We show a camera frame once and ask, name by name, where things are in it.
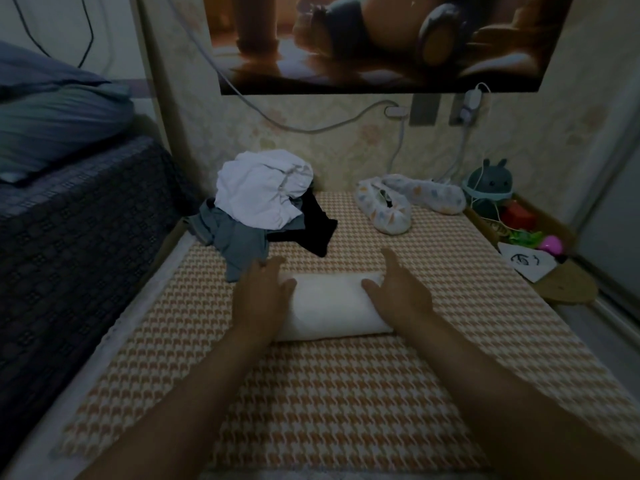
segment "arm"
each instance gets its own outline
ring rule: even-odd
[[[427,360],[494,468],[514,479],[640,478],[640,463],[465,339],[431,294],[383,250],[382,286],[364,280],[380,316]]]
[[[173,480],[201,473],[228,405],[286,317],[296,282],[278,284],[283,261],[252,265],[234,290],[231,329],[80,480]]]

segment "black cable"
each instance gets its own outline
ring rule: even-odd
[[[82,57],[82,60],[80,61],[80,65],[78,65],[78,69],[80,69],[83,66],[84,61],[86,60],[86,56],[89,55],[89,51],[91,50],[91,47],[93,45],[93,26],[91,24],[91,18],[89,18],[89,12],[86,10],[86,3],[84,2],[84,0],[82,0],[82,8],[84,10],[86,22],[89,24],[89,31],[91,32],[91,40],[89,40],[89,45],[84,51],[84,55]]]
[[[20,16],[20,21],[22,22],[22,26],[24,28],[24,31],[27,32],[27,35],[29,36],[29,38],[31,39],[31,41],[36,44],[36,47],[38,47],[40,49],[40,51],[46,55],[47,57],[51,57],[49,55],[49,53],[44,50],[42,48],[42,46],[36,42],[36,39],[33,38],[33,36],[31,35],[31,32],[29,31],[29,26],[27,25],[27,22],[24,20],[24,15],[22,14],[22,10],[20,9],[20,5],[18,5],[18,0],[13,0],[13,4],[15,5],[15,9],[18,12],[18,15]]]
[[[31,39],[31,41],[35,44],[35,46],[37,48],[39,48],[40,51],[44,55],[46,55],[49,58],[52,58],[51,55],[49,55],[49,53],[46,50],[44,50],[44,48],[36,41],[36,39],[33,38],[33,35],[31,35],[31,31],[29,30],[29,26],[27,25],[27,22],[24,19],[24,15],[22,14],[22,10],[20,8],[20,5],[18,4],[18,0],[13,0],[13,5],[15,6],[16,11],[18,12],[18,16],[20,16],[20,21],[22,23],[22,28],[24,28],[24,31],[29,36],[29,39]],[[80,64],[78,65],[78,69],[80,69],[84,65],[84,61],[86,60],[86,56],[89,55],[89,51],[91,51],[91,47],[93,46],[93,39],[95,38],[94,35],[93,35],[93,25],[91,23],[91,17],[89,17],[89,12],[86,9],[86,3],[85,3],[84,0],[82,0],[82,8],[84,10],[84,15],[86,17],[86,21],[89,24],[89,31],[91,32],[91,40],[89,40],[89,45],[87,46],[86,50],[84,51],[84,55],[82,57],[82,60],[80,61]]]

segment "pile of clothes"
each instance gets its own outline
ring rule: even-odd
[[[204,201],[185,222],[226,259],[230,283],[252,261],[267,258],[270,242],[297,242],[324,257],[338,221],[318,205],[313,179],[311,166],[284,150],[241,153],[218,173],[215,199]]]

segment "left hand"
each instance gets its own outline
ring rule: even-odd
[[[295,280],[278,283],[280,266],[284,261],[283,257],[271,258],[264,265],[254,261],[234,290],[232,329],[265,346],[280,331],[296,289]]]

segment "hand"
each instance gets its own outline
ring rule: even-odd
[[[362,287],[382,320],[400,334],[410,333],[412,322],[434,314],[431,292],[407,268],[400,266],[395,252],[384,248],[382,254],[387,265],[382,286],[363,280]]]
[[[296,289],[295,280],[278,283],[278,273],[284,261],[283,257],[269,259],[264,265],[254,261],[234,290],[232,329],[265,346],[280,331]]]

